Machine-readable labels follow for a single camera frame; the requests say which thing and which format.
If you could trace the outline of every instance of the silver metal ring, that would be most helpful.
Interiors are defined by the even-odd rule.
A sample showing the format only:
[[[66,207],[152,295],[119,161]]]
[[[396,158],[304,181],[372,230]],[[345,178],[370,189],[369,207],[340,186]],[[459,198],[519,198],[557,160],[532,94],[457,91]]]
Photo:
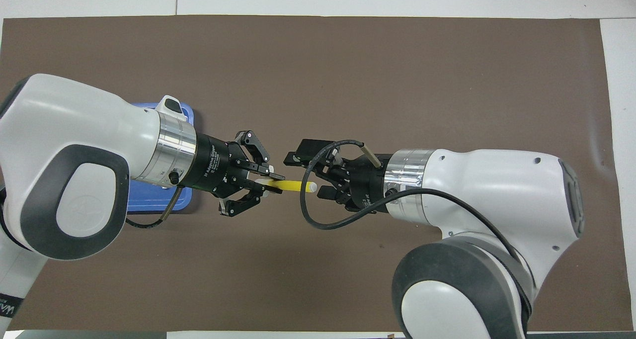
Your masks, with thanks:
[[[189,122],[164,113],[159,114],[159,137],[155,152],[137,180],[172,187],[168,175],[176,171],[179,181],[188,172],[195,158],[197,132]]]
[[[403,149],[397,151],[384,173],[384,192],[421,189],[424,169],[434,150]],[[406,221],[429,224],[424,215],[422,195],[405,196],[387,204],[391,216]]]

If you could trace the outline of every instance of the black cable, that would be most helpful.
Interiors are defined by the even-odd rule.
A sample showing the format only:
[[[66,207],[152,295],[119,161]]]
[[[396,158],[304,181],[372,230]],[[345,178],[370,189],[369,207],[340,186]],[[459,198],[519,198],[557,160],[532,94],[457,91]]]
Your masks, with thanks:
[[[161,217],[159,217],[159,219],[157,221],[154,221],[154,223],[151,223],[151,224],[138,224],[138,223],[136,223],[134,221],[130,221],[128,219],[128,217],[126,218],[126,223],[129,224],[130,226],[136,227],[136,228],[153,228],[153,227],[159,226],[159,224],[161,224],[163,221],[165,221],[165,219],[168,218],[168,216],[170,215],[170,212],[172,212],[172,209],[174,208],[175,204],[177,203],[177,200],[179,199],[179,196],[181,195],[181,191],[182,190],[183,190],[183,186],[182,185],[178,185],[177,186],[177,190],[174,192],[174,194],[172,195],[172,198],[170,199],[170,202],[168,203],[168,206],[166,206],[165,210],[161,214]]]
[[[456,203],[460,207],[463,207],[463,209],[465,209],[466,211],[470,212],[473,216],[477,217],[477,219],[479,219],[479,221],[481,221],[481,223],[483,223],[493,233],[493,235],[495,235],[495,237],[497,237],[499,241],[501,241],[501,243],[506,248],[506,250],[510,253],[510,255],[519,263],[521,263],[521,260],[519,256],[517,255],[513,246],[507,241],[506,237],[504,237],[504,235],[484,215],[482,215],[479,211],[477,211],[474,207],[470,206],[465,201],[447,192],[443,192],[442,190],[435,190],[435,189],[404,190],[404,191],[391,194],[385,197],[384,199],[380,199],[379,201],[375,201],[368,207],[365,207],[362,210],[356,212],[355,214],[350,215],[346,219],[336,221],[330,224],[323,224],[323,223],[318,223],[314,221],[314,219],[312,219],[311,216],[309,216],[309,211],[307,210],[307,202],[306,202],[307,194],[305,192],[305,189],[307,187],[307,181],[309,180],[309,175],[312,173],[312,170],[314,169],[314,167],[316,166],[320,158],[325,153],[327,153],[327,151],[330,151],[331,149],[334,149],[335,147],[346,145],[346,144],[356,145],[358,147],[364,146],[362,142],[358,142],[357,140],[341,140],[340,142],[333,142],[329,144],[328,146],[325,146],[324,148],[322,148],[320,151],[318,151],[318,154],[316,154],[316,156],[314,156],[311,162],[309,162],[309,165],[307,165],[307,169],[305,170],[305,175],[303,176],[303,180],[300,185],[300,210],[303,213],[305,221],[307,221],[314,228],[318,228],[319,230],[335,230],[336,228],[347,226],[348,224],[361,219],[361,217],[363,217],[364,215],[368,215],[371,212],[377,210],[381,206],[386,205],[391,201],[395,201],[396,199],[399,199],[405,196],[415,195],[415,194],[427,194],[427,195],[439,196],[441,198],[445,198],[449,201]]]

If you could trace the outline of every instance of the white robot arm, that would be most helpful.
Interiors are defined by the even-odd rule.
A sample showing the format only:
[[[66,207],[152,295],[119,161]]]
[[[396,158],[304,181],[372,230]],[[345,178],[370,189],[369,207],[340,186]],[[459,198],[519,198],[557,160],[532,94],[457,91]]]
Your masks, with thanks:
[[[130,179],[211,192],[221,214],[234,216],[266,190],[281,192],[247,178],[284,179],[268,161],[252,131],[230,142],[198,133],[170,96],[138,108],[61,77],[21,81],[0,105],[0,334],[47,258],[84,258],[115,239]],[[243,189],[243,198],[228,199]]]
[[[340,146],[365,156],[347,160]],[[526,151],[405,149],[373,154],[355,140],[304,139],[285,159],[331,185],[318,197],[356,214],[373,212],[436,226],[443,239],[408,253],[393,279],[393,303],[412,338],[522,339],[532,305],[559,256],[582,233],[576,174],[563,160]]]

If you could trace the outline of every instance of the blue lid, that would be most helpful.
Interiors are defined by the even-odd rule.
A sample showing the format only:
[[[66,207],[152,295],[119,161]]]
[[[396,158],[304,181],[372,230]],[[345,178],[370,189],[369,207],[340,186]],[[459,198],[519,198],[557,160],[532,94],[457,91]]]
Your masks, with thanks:
[[[157,106],[157,103],[133,103],[140,108],[152,108]],[[181,110],[183,114],[188,118],[190,124],[194,124],[195,115],[192,108],[185,104],[181,104]],[[152,185],[152,183],[145,183],[141,181],[130,181],[130,192],[128,196],[128,212],[161,212],[165,210],[166,206],[170,202],[172,195],[176,191],[176,187],[161,187],[159,185]],[[183,210],[188,206],[192,200],[192,189],[186,187],[182,190],[177,203],[173,208],[174,211]]]

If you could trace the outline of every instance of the yellow marker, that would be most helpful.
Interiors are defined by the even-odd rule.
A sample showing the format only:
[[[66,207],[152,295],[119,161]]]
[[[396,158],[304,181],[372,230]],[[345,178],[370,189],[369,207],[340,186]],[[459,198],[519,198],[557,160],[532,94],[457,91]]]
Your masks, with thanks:
[[[302,181],[292,181],[292,180],[268,180],[265,178],[257,178],[257,183],[261,183],[263,185],[268,185],[271,187],[276,187],[277,189],[281,189],[283,191],[299,191],[300,192],[300,184]],[[307,187],[305,187],[306,192],[315,192],[318,190],[318,185],[315,182],[308,181]]]

